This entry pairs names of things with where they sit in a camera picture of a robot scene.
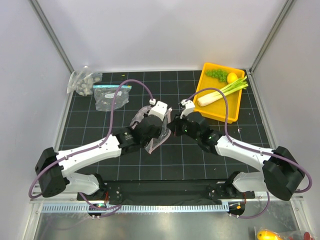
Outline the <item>pink zip top bag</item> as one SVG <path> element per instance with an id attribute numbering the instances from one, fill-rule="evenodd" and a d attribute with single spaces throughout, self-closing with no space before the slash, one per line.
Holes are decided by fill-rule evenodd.
<path id="1" fill-rule="evenodd" d="M 133 117 L 130 122 L 130 127 L 134 130 L 137 125 L 148 115 L 150 109 L 152 107 L 150 105 L 143 106 L 137 114 Z M 167 127 L 167 124 L 171 121 L 171 113 L 172 108 L 170 107 L 164 116 L 160 136 L 158 138 L 152 138 L 148 144 L 144 147 L 144 149 L 151 154 L 156 148 L 158 148 L 161 144 L 163 144 L 171 135 L 171 130 Z"/>

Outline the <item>green leek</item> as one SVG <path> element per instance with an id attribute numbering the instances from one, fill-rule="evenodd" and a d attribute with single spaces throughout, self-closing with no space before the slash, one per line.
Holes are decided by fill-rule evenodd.
<path id="1" fill-rule="evenodd" d="M 238 92 L 238 91 L 248 87 L 249 84 L 247 83 L 246 80 L 247 80 L 247 76 L 242 77 L 242 78 L 238 78 L 234 82 L 221 88 L 220 91 L 223 93 L 223 95 L 225 97 L 227 97 L 228 95 L 231 95 L 235 92 Z M 208 93 L 204 96 L 199 97 L 197 100 L 197 103 L 200 107 L 205 107 L 205 106 L 212 104 L 222 98 L 223 98 L 223 96 L 221 93 L 219 93 L 218 91 L 214 91 L 212 93 Z"/>

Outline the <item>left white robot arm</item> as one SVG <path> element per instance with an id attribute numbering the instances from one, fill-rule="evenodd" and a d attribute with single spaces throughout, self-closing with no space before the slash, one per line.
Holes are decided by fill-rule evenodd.
<path id="1" fill-rule="evenodd" d="M 168 117 L 144 114 L 141 121 L 124 127 L 103 138 L 81 147 L 56 152 L 46 148 L 35 165 L 40 197 L 51 198 L 62 192 L 78 192 L 101 200 L 106 188 L 101 176 L 80 174 L 77 171 L 94 163 L 131 154 L 145 148 L 162 135 Z"/>

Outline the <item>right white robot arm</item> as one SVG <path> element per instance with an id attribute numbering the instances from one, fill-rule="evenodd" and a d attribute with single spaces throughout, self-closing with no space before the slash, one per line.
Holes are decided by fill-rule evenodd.
<path id="1" fill-rule="evenodd" d="M 177 137 L 186 135 L 195 140 L 204 152 L 256 169 L 251 173 L 236 171 L 228 178 L 225 192 L 230 198 L 254 191 L 269 192 L 280 200 L 289 201 L 305 177 L 287 148 L 263 148 L 229 137 L 212 129 L 198 112 L 176 115 L 167 127 Z"/>

